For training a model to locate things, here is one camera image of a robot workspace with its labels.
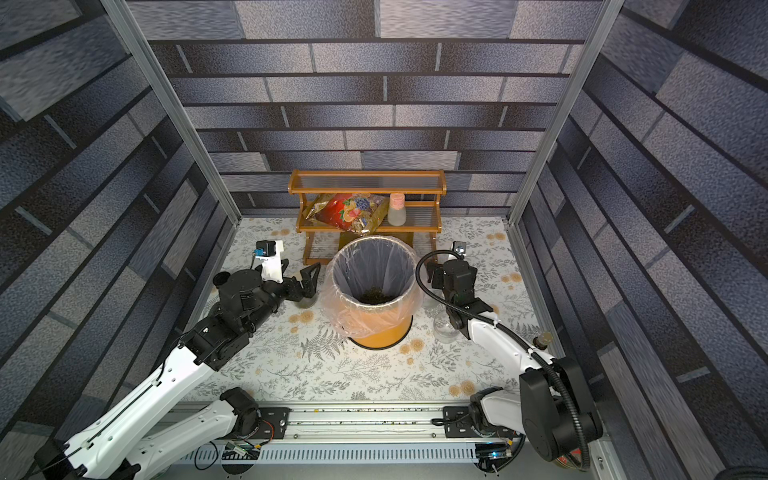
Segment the glass tea jar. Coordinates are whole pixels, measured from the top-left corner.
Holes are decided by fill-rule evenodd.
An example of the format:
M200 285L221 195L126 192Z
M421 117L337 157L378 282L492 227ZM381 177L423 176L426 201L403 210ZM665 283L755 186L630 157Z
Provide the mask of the glass tea jar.
M451 324L448 317L439 317L433 320L433 334L437 341L449 344L458 339L460 331Z

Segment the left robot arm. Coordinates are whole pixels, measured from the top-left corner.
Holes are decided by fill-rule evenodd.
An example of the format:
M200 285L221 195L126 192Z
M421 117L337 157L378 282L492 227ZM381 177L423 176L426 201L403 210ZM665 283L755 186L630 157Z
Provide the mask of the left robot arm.
M219 372L285 301L317 293L320 267L280 281L285 260L213 278L218 302L183 333L160 366L114 408L67 441L49 440L35 454L47 479L151 479L182 456L233 434L248 437L261 420L242 388L225 391L199 412L157 433L152 428L190 391Z

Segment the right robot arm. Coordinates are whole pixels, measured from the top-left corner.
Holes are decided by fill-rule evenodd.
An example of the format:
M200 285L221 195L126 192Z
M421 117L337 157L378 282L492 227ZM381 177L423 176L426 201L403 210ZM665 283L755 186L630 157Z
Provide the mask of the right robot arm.
M578 362L555 357L539 341L529 342L499 320L475 294L477 269L460 254L437 250L415 267L422 292L445 307L453 330L481 346L517 378L516 394L502 387L471 396L467 422L479 435L506 429L523 435L546 461L562 457L580 471L591 468L590 443L603 424Z

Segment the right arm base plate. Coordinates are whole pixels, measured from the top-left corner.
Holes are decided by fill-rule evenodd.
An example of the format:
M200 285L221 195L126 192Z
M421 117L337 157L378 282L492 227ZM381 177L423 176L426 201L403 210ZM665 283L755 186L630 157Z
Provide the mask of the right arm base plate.
M466 406L444 406L439 425L443 428L445 437L449 439L498 438L514 440L522 437L522 434L506 427L476 427Z

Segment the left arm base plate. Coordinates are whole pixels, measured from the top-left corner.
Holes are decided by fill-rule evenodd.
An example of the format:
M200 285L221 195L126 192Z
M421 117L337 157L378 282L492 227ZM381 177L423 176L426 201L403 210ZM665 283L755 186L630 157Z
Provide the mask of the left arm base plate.
M282 440L288 426L291 410L286 407L260 407L236 416L233 430L224 436L227 440Z

